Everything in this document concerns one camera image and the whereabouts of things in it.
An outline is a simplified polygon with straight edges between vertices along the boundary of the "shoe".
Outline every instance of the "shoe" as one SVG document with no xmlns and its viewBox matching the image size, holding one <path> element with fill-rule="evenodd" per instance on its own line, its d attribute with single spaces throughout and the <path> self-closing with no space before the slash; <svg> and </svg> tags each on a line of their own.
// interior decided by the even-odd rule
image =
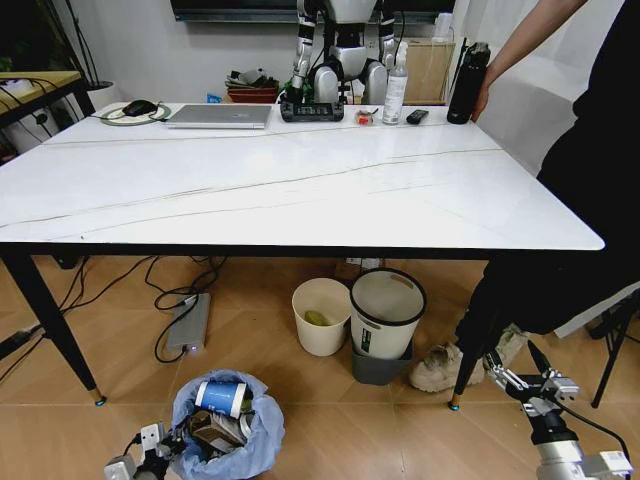
<svg viewBox="0 0 640 480">
<path fill-rule="evenodd" d="M 436 345 L 409 374 L 409 383 L 424 392 L 440 392 L 453 388 L 458 378 L 462 352 L 452 343 Z M 484 379 L 482 361 L 478 360 L 468 385 L 480 383 Z"/>
<path fill-rule="evenodd" d="M 524 347 L 528 339 L 529 333 L 523 332 L 513 323 L 506 328 L 496 347 L 496 352 L 500 355 L 504 368 L 509 368 L 509 365 L 511 365 L 513 359 L 516 358 L 516 355 Z"/>
</svg>

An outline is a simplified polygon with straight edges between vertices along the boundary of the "white trash can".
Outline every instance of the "white trash can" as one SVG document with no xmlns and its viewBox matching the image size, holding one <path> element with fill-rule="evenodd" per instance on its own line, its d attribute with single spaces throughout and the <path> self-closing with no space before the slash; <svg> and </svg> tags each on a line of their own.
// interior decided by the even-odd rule
<svg viewBox="0 0 640 480">
<path fill-rule="evenodd" d="M 427 305 L 423 288 L 406 273 L 375 268 L 351 287 L 351 336 L 361 355 L 395 360 L 407 349 Z"/>
<path fill-rule="evenodd" d="M 345 323 L 351 314 L 349 289 L 330 278 L 314 278 L 296 289 L 291 304 L 302 347 L 319 357 L 336 353 L 344 343 Z M 329 325 L 321 327 L 307 322 L 304 315 L 309 310 L 322 313 Z"/>
</svg>

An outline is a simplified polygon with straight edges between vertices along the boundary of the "black shirt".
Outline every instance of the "black shirt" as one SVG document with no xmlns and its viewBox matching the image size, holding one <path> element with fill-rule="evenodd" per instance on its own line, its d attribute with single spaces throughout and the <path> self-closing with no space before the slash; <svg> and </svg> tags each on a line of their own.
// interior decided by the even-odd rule
<svg viewBox="0 0 640 480">
<path fill-rule="evenodd" d="M 620 8 L 591 69 L 589 87 L 573 105 L 580 120 L 602 123 L 603 115 L 637 116 L 640 85 L 634 64 L 639 51 L 635 39 L 640 30 L 639 2 L 626 0 Z"/>
</svg>

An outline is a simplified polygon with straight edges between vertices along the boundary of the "person's hand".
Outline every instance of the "person's hand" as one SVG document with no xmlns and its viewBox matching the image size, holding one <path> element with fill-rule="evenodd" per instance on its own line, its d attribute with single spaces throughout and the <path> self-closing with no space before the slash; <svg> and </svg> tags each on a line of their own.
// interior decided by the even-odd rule
<svg viewBox="0 0 640 480">
<path fill-rule="evenodd" d="M 476 105 L 473 108 L 473 113 L 471 114 L 471 120 L 474 122 L 478 121 L 480 114 L 487 107 L 487 103 L 489 103 L 489 85 L 486 82 L 482 82 L 482 86 L 480 87 L 480 92 L 478 93 L 478 98 L 476 100 Z"/>
</svg>

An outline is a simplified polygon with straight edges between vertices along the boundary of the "white curtain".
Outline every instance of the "white curtain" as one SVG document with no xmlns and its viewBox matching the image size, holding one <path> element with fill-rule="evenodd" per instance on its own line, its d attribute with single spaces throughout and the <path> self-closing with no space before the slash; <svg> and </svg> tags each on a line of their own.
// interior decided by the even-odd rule
<svg viewBox="0 0 640 480">
<path fill-rule="evenodd" d="M 492 86 L 479 125 L 531 173 L 537 173 L 549 147 L 573 124 L 571 104 L 586 89 L 593 61 L 623 2 L 590 0 Z M 470 0 L 462 34 L 489 43 L 495 56 L 536 3 Z"/>
</svg>

